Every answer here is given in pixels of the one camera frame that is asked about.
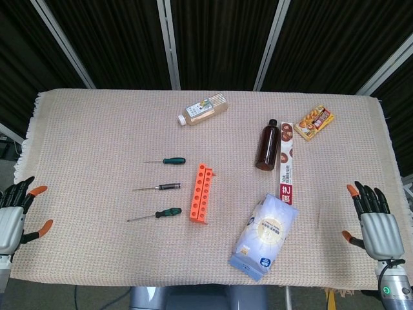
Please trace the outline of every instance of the plastic bottle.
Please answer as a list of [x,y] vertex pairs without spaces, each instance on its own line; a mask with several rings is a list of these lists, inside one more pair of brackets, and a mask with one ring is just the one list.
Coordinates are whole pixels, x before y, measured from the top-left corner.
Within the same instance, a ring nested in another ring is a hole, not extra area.
[[264,171],[274,169],[279,142],[277,121],[270,119],[268,126],[263,129],[256,158],[256,167]]
[[186,124],[196,125],[226,110],[228,110],[228,102],[224,95],[216,94],[185,108],[184,112],[178,115],[178,120],[182,126]]

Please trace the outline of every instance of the white bottle cap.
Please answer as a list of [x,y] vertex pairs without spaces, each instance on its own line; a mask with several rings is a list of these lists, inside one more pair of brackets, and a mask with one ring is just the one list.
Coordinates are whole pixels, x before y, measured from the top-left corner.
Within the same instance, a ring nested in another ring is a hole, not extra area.
[[178,115],[178,120],[179,120],[179,123],[180,123],[182,126],[183,126],[183,125],[186,125],[185,118],[183,117],[182,114]]

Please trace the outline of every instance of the screwdriver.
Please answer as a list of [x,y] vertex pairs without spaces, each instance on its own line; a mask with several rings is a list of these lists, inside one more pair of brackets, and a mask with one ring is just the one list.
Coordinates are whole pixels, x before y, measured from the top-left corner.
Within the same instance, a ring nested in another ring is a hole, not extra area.
[[186,160],[183,157],[164,158],[163,160],[145,161],[145,163],[164,163],[170,165],[183,165]]
[[180,189],[181,184],[180,183],[171,183],[171,184],[161,184],[155,187],[145,187],[143,189],[132,189],[133,191],[143,191],[147,189],[157,189],[159,191],[163,191],[164,189]]
[[155,212],[154,215],[149,215],[149,216],[144,216],[142,218],[133,218],[131,220],[127,220],[127,222],[133,222],[133,221],[138,221],[138,220],[142,220],[143,218],[151,218],[153,216],[155,216],[156,218],[162,218],[164,216],[174,216],[177,214],[180,214],[182,212],[181,208],[170,208],[161,212]]

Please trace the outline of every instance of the green screwdriver handle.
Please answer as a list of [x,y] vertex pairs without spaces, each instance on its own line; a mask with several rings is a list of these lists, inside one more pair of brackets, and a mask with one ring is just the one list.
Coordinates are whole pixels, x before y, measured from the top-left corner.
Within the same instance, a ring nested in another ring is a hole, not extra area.
[[156,218],[161,218],[163,216],[173,216],[173,215],[180,214],[181,212],[182,212],[181,208],[170,208],[170,209],[164,210],[162,212],[156,212],[155,217]]
[[183,165],[186,162],[186,160],[182,157],[173,157],[173,158],[165,158],[162,162],[164,164],[169,163],[171,165]]

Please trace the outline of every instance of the red and white packaging box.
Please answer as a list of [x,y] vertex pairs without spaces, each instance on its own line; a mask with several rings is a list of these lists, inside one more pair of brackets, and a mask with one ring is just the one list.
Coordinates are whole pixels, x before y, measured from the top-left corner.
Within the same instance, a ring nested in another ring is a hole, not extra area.
[[292,123],[281,122],[279,199],[292,205]]

